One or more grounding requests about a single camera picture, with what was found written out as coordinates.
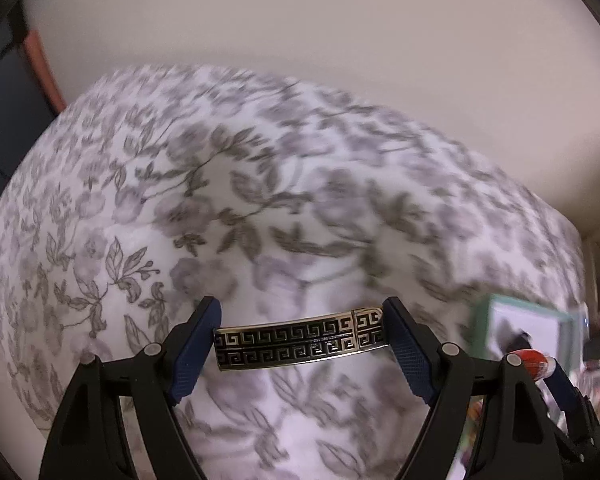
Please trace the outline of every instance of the leaf pattern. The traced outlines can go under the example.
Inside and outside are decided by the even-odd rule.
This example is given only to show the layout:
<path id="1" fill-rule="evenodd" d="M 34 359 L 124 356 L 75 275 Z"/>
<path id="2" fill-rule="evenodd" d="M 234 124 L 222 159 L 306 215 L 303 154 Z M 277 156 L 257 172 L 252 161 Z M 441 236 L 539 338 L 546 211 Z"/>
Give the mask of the leaf pattern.
<path id="1" fill-rule="evenodd" d="M 0 353 L 48 429 L 83 355 L 164 341 L 205 294 L 227 324 L 395 294 L 467 345 L 481 295 L 567 310 L 582 276 L 567 220 L 400 112 L 294 78 L 145 66 L 79 97 L 6 187 Z M 391 479 L 426 410 L 372 354 L 245 375 L 209 359 L 178 421 L 215 478 Z M 298 434 L 320 460 L 287 449 Z M 239 478 L 219 460 L 233 452 Z"/>
<path id="2" fill-rule="evenodd" d="M 319 440 L 318 452 L 322 463 L 340 478 L 361 478 L 362 469 L 356 457 L 339 446 Z"/>
<path id="3" fill-rule="evenodd" d="M 125 314 L 125 332 L 126 343 L 133 354 L 137 354 L 150 343 L 149 338 L 129 314 Z"/>

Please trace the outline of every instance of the white wall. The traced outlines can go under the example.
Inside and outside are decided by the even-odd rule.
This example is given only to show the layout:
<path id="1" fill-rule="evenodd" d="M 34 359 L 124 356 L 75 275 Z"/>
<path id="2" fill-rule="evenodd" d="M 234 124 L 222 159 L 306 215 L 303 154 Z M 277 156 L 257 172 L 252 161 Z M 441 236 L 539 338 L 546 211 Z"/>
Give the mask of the white wall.
<path id="1" fill-rule="evenodd" d="M 26 0 L 69 100 L 146 61 L 273 70 L 463 140 L 600 223 L 600 28 L 580 0 Z"/>

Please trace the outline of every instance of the greek key pattern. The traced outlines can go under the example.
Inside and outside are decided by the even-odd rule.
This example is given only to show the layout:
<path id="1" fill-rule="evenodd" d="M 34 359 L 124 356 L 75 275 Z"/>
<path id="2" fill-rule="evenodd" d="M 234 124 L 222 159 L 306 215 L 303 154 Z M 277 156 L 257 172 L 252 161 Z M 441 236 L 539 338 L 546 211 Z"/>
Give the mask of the greek key pattern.
<path id="1" fill-rule="evenodd" d="M 214 331 L 216 359 L 221 370 L 297 365 L 386 345 L 381 306 L 284 324 L 235 326 Z"/>

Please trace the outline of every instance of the orange object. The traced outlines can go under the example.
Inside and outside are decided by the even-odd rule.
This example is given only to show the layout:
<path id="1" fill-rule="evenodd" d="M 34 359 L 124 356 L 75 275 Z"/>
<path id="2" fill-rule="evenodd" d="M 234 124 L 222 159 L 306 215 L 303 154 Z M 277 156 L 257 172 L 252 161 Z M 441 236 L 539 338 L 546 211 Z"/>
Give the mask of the orange object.
<path id="1" fill-rule="evenodd" d="M 62 112 L 66 108 L 66 103 L 60 95 L 58 86 L 56 86 L 56 80 L 51 75 L 51 70 L 46 62 L 45 53 L 42 49 L 38 32 L 36 30 L 30 31 L 22 44 L 27 53 L 27 57 L 29 58 L 29 63 L 40 82 L 40 86 L 42 86 L 46 98 L 49 100 L 56 113 Z"/>
<path id="2" fill-rule="evenodd" d="M 522 359 L 522 364 L 534 381 L 546 379 L 555 371 L 555 359 L 538 350 L 516 350 L 512 354 Z"/>

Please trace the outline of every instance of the floral bedsheet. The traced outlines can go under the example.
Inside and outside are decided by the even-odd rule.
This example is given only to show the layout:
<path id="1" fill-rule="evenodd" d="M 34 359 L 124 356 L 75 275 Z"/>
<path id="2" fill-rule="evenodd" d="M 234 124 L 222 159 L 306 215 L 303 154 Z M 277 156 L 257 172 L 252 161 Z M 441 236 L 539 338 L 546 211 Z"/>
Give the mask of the floral bedsheet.
<path id="1" fill-rule="evenodd" d="M 104 76 L 0 199 L 0 354 L 42 431 L 81 355 L 160 342 L 205 294 L 225 326 L 397 295 L 465 346 L 485 293 L 566 310 L 582 289 L 576 229 L 483 156 L 348 92 L 247 70 Z M 426 416 L 389 351 L 224 373 L 212 352 L 176 410 L 224 480 L 393 478 Z"/>

